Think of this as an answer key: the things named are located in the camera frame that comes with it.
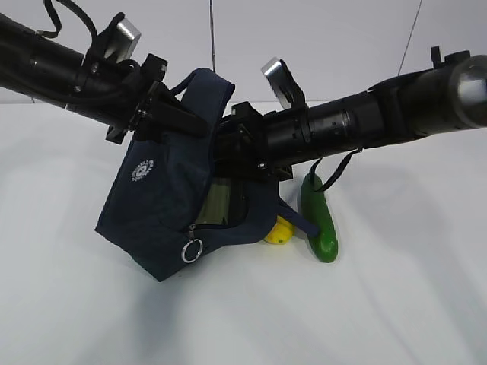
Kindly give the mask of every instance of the bag strap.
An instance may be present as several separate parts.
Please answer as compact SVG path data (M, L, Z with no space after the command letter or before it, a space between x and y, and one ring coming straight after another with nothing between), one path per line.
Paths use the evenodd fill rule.
M295 225L297 228L305 232L308 236L316 237L320 234L320 228L315 226L305 217L297 213L288 203L282 198L279 198L278 215L286 219L288 222Z
M83 22L83 24L90 32L92 40L94 40L97 37L97 28L94 26L93 21L90 19L90 17L88 17L88 15L83 11L83 9L81 9L71 0L56 0L56 1L59 4L63 4L69 10L71 10ZM44 0L44 7L47 10L47 14L51 18L51 21L53 22L56 31L49 32L47 30L38 30L37 34L45 38L51 38L51 39L56 38L62 29L61 19L59 19L59 15L56 9L54 8L53 0Z
M363 151L363 148L358 148L358 149L350 152L349 154L347 154L345 156L345 158L342 160L342 162L340 162L340 165L338 165L338 167L336 168L333 175L323 184L323 186L316 189L315 192L325 192L326 190L331 188L332 185L334 183L336 183L336 180L338 180L340 178L340 176L343 174L343 172L345 171L345 168L349 164L349 162L352 159L352 157L354 156L354 154L360 154L362 151ZM317 162L315 162L310 169L311 184L314 184L314 177L316 176L317 167L320 164L322 159L323 158L320 158Z

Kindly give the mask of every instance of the zipper pull ring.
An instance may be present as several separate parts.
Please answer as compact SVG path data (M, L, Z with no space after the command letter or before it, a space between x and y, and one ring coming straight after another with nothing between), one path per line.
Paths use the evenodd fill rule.
M181 259L186 263L186 264L192 264L194 261L199 259L201 254L203 253L203 242L201 240L198 240L195 238L195 232L194 230L196 229L195 224L191 224L188 229L188 237L189 237L189 242L183 247L183 251L181 251ZM186 257L186 251L192 244L197 244L199 245L199 250L196 253L196 256L193 259L188 259Z

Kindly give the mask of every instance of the metal ring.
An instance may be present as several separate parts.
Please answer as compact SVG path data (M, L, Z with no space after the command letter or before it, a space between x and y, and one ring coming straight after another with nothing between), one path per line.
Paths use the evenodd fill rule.
M188 260L186 258L186 251L188 250L188 248L194 244L194 243L199 243L199 251L198 253L196 254L195 258L192 259L192 260ZM194 261L196 261L197 259L199 259L199 257L201 256L201 254L203 253L203 242L201 240L190 240L184 247L183 247L183 251L181 251L181 258L183 259L183 261L186 263L186 264L192 264Z

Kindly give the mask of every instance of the white table surface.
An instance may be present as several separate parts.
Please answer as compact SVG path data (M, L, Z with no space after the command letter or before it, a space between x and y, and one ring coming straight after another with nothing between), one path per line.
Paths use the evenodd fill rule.
M0 363L487 363L487 131L355 157L328 194L334 264L294 238L159 284L93 231L125 148L52 106L0 117Z

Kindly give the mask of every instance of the screw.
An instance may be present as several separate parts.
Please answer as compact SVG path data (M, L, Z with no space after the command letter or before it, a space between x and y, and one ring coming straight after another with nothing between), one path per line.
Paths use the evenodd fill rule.
M95 62L93 65L91 65L91 73L96 74L98 72L99 67L100 64L98 62Z

